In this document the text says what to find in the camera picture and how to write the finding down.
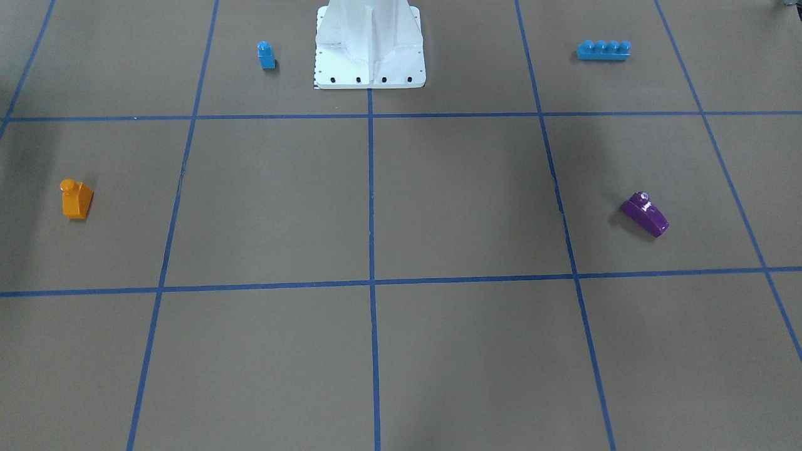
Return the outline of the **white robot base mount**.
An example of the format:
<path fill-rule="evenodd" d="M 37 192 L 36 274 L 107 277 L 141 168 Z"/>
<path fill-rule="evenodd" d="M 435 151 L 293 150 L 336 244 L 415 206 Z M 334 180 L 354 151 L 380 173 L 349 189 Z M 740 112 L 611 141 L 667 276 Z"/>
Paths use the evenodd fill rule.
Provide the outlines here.
<path fill-rule="evenodd" d="M 419 8 L 407 1 L 330 1 L 318 8 L 316 18 L 314 88 L 426 85 Z"/>

